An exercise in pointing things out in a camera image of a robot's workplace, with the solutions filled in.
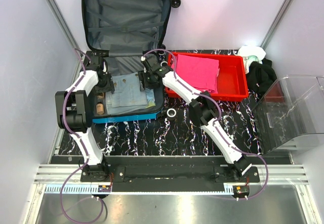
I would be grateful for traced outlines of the light blue denim garment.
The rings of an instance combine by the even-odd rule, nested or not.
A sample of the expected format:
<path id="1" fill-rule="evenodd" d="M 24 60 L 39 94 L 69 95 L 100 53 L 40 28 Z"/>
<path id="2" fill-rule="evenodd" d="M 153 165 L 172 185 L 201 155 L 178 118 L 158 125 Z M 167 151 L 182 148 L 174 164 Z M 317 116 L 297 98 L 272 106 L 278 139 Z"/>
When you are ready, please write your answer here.
<path id="1" fill-rule="evenodd" d="M 138 73 L 113 76 L 112 81 L 115 91 L 105 93 L 108 115 L 121 115 L 147 108 L 147 94 L 140 91 Z"/>

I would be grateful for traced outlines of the blue hard-shell suitcase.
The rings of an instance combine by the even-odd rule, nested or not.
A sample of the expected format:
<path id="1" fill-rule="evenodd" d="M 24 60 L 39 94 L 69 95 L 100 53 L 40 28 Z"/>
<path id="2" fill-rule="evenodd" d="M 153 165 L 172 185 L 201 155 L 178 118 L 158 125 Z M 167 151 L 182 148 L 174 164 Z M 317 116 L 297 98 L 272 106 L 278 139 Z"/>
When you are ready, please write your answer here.
<path id="1" fill-rule="evenodd" d="M 82 0 L 86 41 L 95 57 L 103 57 L 111 76 L 144 70 L 141 56 L 165 53 L 163 40 L 171 9 L 181 0 Z M 94 123 L 155 119 L 165 103 L 164 86 L 153 89 L 155 106 L 121 115 L 96 115 Z"/>

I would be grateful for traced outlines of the magenta cloth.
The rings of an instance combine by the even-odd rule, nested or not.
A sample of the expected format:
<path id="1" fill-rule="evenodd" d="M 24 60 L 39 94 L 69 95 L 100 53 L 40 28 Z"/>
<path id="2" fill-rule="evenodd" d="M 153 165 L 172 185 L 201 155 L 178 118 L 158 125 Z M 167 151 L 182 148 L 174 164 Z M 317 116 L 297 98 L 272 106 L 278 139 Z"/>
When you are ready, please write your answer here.
<path id="1" fill-rule="evenodd" d="M 219 60 L 178 54 L 176 73 L 189 85 L 200 91 L 218 93 Z"/>

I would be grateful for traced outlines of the light blue t-shirt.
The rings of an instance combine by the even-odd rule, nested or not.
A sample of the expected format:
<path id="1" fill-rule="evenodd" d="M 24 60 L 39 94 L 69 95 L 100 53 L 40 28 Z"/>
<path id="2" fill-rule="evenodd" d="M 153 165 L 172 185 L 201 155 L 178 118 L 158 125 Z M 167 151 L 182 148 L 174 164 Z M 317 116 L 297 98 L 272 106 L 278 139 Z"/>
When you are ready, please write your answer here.
<path id="1" fill-rule="evenodd" d="M 131 93 L 130 96 L 125 93 L 106 93 L 105 100 L 108 115 L 121 115 L 155 106 L 152 89 Z"/>

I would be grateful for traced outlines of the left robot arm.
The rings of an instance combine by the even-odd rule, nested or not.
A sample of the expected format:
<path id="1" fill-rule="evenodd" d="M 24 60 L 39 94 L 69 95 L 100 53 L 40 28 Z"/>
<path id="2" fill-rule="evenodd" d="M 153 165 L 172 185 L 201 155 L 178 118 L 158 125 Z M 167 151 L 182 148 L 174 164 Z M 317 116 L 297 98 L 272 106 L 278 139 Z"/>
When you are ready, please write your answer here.
<path id="1" fill-rule="evenodd" d="M 109 177 L 109 169 L 101 164 L 103 153 L 91 127 L 97 104 L 95 100 L 106 93 L 114 93 L 115 86 L 103 57 L 88 57 L 88 64 L 82 65 L 76 81 L 68 89 L 55 94 L 57 122 L 77 143 L 85 165 L 95 165 L 91 174 L 102 182 Z"/>

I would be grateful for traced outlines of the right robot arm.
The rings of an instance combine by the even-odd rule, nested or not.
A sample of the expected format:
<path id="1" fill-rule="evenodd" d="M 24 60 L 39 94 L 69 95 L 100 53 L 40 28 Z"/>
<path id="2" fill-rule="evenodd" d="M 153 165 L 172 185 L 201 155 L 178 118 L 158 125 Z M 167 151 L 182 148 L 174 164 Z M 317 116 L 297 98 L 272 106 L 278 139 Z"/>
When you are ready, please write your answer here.
<path id="1" fill-rule="evenodd" d="M 199 126 L 217 145 L 228 164 L 229 174 L 236 182 L 241 182 L 248 176 L 252 164 L 219 123 L 221 110 L 208 92 L 200 92 L 184 81 L 173 68 L 161 65 L 148 54 L 141 57 L 144 70 L 139 72 L 140 82 L 144 87 L 162 83 L 173 90 L 189 106 L 189 119 Z"/>

